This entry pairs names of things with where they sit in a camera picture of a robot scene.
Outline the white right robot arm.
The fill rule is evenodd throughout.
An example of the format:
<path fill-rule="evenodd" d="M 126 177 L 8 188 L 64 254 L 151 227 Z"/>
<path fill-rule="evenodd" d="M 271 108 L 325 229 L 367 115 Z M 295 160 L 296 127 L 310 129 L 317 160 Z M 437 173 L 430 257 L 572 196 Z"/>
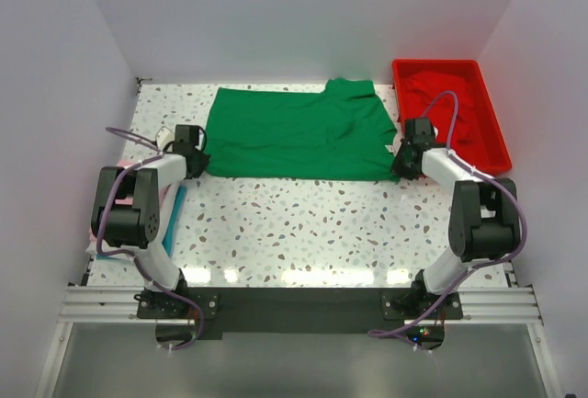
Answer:
<path fill-rule="evenodd" d="M 428 318 L 473 270 L 500 262 L 518 249 L 522 232 L 516 186 L 508 178 L 478 171 L 438 142 L 427 117 L 405 122 L 391 171 L 409 180 L 426 176 L 452 195 L 447 249 L 417 273 L 405 295 L 390 301 L 402 318 Z"/>

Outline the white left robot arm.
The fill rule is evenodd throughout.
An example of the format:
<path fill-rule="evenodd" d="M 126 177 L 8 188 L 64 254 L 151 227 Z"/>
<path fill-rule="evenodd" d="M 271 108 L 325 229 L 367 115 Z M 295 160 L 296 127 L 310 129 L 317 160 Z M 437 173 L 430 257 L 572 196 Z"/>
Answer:
<path fill-rule="evenodd" d="M 208 167 L 205 129 L 179 124 L 153 140 L 113 127 L 107 131 L 154 155 L 100 170 L 91 215 L 96 253 L 126 256 L 136 267 L 143 279 L 143 289 L 134 297 L 140 318 L 202 320 L 204 313 L 190 299 L 185 276 L 166 253 L 163 237 L 180 184 Z"/>

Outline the green t shirt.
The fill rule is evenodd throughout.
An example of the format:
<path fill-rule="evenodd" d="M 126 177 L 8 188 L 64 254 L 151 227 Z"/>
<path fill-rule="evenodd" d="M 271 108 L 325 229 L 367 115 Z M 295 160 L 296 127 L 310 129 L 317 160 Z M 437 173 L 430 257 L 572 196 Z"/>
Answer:
<path fill-rule="evenodd" d="M 206 133 L 213 176 L 397 180 L 397 130 L 369 80 L 331 79 L 315 93 L 221 88 Z"/>

